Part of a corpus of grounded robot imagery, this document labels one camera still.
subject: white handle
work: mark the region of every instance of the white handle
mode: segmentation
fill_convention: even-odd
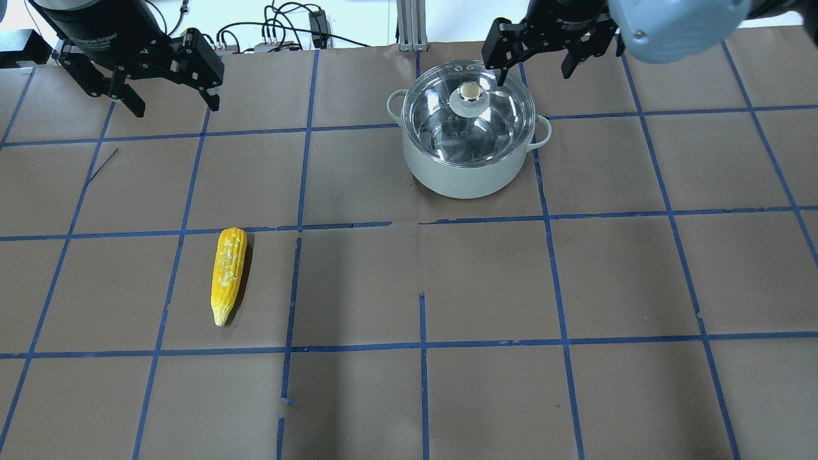
[[[386,111],[389,113],[389,116],[392,117],[392,120],[395,120],[395,123],[397,123],[398,126],[400,126],[401,128],[403,127],[401,117],[395,115],[395,113],[392,112],[391,105],[392,105],[392,101],[394,101],[396,97],[406,96],[407,92],[409,92],[408,89],[399,89],[396,92],[393,92],[392,94],[389,94],[389,97],[386,98]]]
[[[540,147],[546,145],[548,143],[548,141],[551,140],[551,132],[552,132],[551,122],[548,121],[548,119],[546,117],[542,116],[542,115],[537,115],[537,121],[548,127],[548,134],[546,135],[546,138],[542,139],[540,142],[535,142],[533,144],[528,144],[525,147],[525,151],[532,151],[535,148],[540,148]]]

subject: metal post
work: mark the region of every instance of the metal post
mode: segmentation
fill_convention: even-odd
[[[398,49],[426,51],[426,0],[397,0]]]

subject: white background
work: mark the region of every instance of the white background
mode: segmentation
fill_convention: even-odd
[[[281,5],[285,0],[277,0]],[[6,18],[0,23],[0,30],[36,29],[25,10],[25,0],[9,0]],[[395,0],[313,0],[320,5],[330,21],[330,31],[344,37],[373,46],[388,45],[395,42],[397,26],[397,7]],[[154,0],[164,13],[168,28],[172,29],[179,17],[181,0]],[[182,29],[196,27],[206,34],[214,36],[222,26],[238,21],[263,22],[265,0],[191,0],[190,12],[185,15]],[[426,33],[430,42],[465,42],[482,41],[486,38],[488,27],[495,17],[504,16],[518,22],[525,15],[528,0],[427,0]],[[37,12],[31,13],[37,20],[45,39],[52,45],[56,35]],[[306,11],[299,10],[287,15],[296,28],[309,29]],[[128,18],[111,18],[111,20],[128,20]],[[798,13],[787,13],[777,18],[745,21],[744,27],[763,25],[801,24]],[[239,38],[242,49],[252,47],[261,41],[260,28],[243,25],[231,28]],[[309,34],[301,34],[305,47],[312,46]],[[334,47],[353,47],[340,40],[333,42]]]

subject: yellow corn cob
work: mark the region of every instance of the yellow corn cob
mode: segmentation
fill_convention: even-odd
[[[224,326],[227,315],[236,303],[245,266],[247,234],[240,228],[228,228],[218,236],[216,262],[213,264],[213,286],[210,306],[216,326]]]

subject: robotic arm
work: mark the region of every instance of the robotic arm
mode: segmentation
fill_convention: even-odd
[[[218,110],[224,64],[197,29],[170,38],[144,0],[27,0],[57,32],[57,60],[91,97],[121,101],[135,116],[145,102],[128,79],[164,78],[199,91]],[[106,77],[95,67],[112,72]]]
[[[602,56],[620,29],[617,56],[668,63],[719,43],[744,19],[798,11],[818,46],[818,0],[531,0],[518,23],[496,18],[483,44],[486,68],[498,73],[541,52],[568,50],[566,79],[591,56]]]

